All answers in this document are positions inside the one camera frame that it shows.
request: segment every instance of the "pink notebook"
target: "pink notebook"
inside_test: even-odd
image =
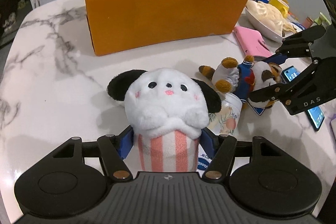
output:
[[[260,57],[269,57],[272,55],[260,32],[241,26],[234,27],[233,32],[236,35],[245,55]]]

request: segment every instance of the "marble table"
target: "marble table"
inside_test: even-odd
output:
[[[96,57],[86,21],[84,0],[56,0],[33,10],[11,47],[0,85],[0,191],[9,219],[22,213],[14,196],[16,179],[73,136],[83,141],[119,134],[128,126],[123,107],[106,93],[115,75],[130,69],[171,67],[190,77],[200,65],[217,67],[242,51],[233,34],[161,43]],[[238,25],[252,27],[241,15]],[[266,40],[274,52],[280,44]],[[307,60],[292,59],[304,70]],[[304,113],[290,116],[281,103],[261,117],[246,108],[234,136],[251,140],[262,135],[313,170],[323,185],[314,215],[323,205],[336,175],[336,153],[329,122],[336,103],[322,106],[325,121],[315,133]],[[136,151],[126,159],[133,174],[140,169]],[[86,163],[99,169],[98,159]]]

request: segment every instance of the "white plush dog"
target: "white plush dog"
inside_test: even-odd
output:
[[[125,102],[142,169],[196,171],[201,129],[221,99],[206,83],[174,69],[132,70],[113,78],[108,94]]]

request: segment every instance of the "metal screw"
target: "metal screw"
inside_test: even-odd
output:
[[[205,176],[208,179],[219,179],[222,176],[222,173],[219,171],[208,171],[205,173]]]
[[[114,172],[113,176],[117,179],[126,179],[130,176],[130,173],[125,170],[119,170]]]

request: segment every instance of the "phone screen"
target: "phone screen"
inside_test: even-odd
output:
[[[297,77],[300,72],[295,67],[289,67],[288,69],[283,71],[283,75],[288,81],[292,81],[295,77]],[[313,122],[316,129],[319,129],[323,120],[324,115],[319,106],[311,108],[307,110],[307,114],[309,115],[311,121]]]

